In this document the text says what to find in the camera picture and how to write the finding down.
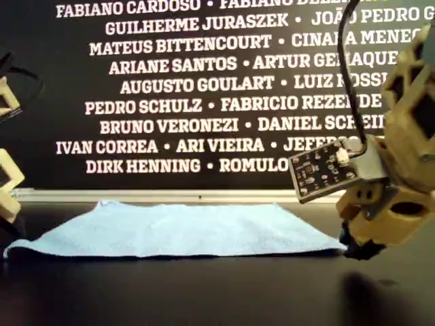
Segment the wall baseboard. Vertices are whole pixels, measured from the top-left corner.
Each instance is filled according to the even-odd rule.
[[[344,192],[313,202],[336,203]],[[294,190],[36,190],[16,188],[11,195],[20,202],[189,202],[189,203],[292,203],[298,202]]]

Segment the black cable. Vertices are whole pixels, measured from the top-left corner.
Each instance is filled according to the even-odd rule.
[[[42,79],[39,78],[39,76],[35,73],[32,73],[31,71],[24,69],[24,68],[19,68],[19,67],[15,67],[12,66],[9,70],[10,73],[17,73],[20,75],[24,75],[27,76],[29,78],[32,78],[34,80],[36,80],[38,82],[38,88],[36,89],[36,91],[33,93],[32,96],[30,96],[25,102],[20,102],[20,107],[19,109],[22,109],[24,107],[26,107],[26,105],[28,104],[28,102],[34,100],[35,98],[37,98],[39,96],[39,94],[41,94],[41,92],[44,90],[44,82],[42,81]]]
[[[349,72],[347,70],[345,49],[343,45],[343,34],[347,21],[350,19],[350,17],[353,14],[353,11],[355,10],[355,8],[358,6],[359,3],[360,0],[350,0],[350,2],[347,4],[345,8],[345,11],[343,12],[343,17],[341,18],[340,24],[338,26],[338,47],[337,47],[338,58],[340,59],[340,72],[341,75],[343,76],[343,81],[345,83],[347,96],[349,97],[349,104],[351,105],[351,111],[352,111],[353,120],[355,122],[355,127],[357,129],[358,136],[360,137],[362,143],[361,151],[351,154],[352,158],[364,154],[367,150],[367,138],[364,133],[364,122],[362,120],[362,116],[360,113],[356,91],[355,88],[353,87],[353,83],[351,81]]]
[[[37,74],[32,73],[27,69],[13,66],[12,65],[13,61],[14,61],[14,54],[12,52],[8,52],[3,58],[0,59],[0,78],[5,76],[7,73],[17,73],[19,75],[24,75],[26,77],[34,79],[35,81],[38,82],[39,85],[36,91],[28,99],[26,99],[25,101],[19,101],[20,106],[18,108],[12,110],[8,114],[2,115],[0,117],[0,122],[8,120],[14,117],[15,115],[21,113],[23,108],[25,108],[29,102],[37,98],[39,94],[41,94],[44,88],[44,82],[39,78]]]

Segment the blue cloth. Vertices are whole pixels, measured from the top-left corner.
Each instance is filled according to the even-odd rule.
[[[152,257],[158,255],[260,255],[345,249],[276,204],[133,206],[105,200],[46,232],[27,248],[64,257]]]

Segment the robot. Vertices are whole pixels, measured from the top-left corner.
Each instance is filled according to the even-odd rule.
[[[343,14],[338,55],[360,140],[292,156],[290,166],[303,204],[345,189],[336,203],[344,255],[367,260],[405,243],[434,216],[435,26],[420,30],[383,85],[384,138],[365,135],[343,51],[343,29],[358,2],[351,0]]]
[[[24,105],[20,104],[7,84],[6,73],[18,73],[39,82],[36,97],[43,88],[38,76],[26,69],[12,65],[14,55],[6,54],[0,59],[0,122],[4,122],[22,112]],[[0,149],[0,221],[6,220],[12,225],[20,212],[20,203],[10,195],[10,192],[24,181],[24,175],[5,149]]]

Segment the table surface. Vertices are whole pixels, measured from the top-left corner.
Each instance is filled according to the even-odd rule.
[[[94,204],[25,204],[29,238]],[[283,205],[336,236],[331,204]],[[0,261],[0,325],[435,325],[435,223],[370,261],[301,255]]]

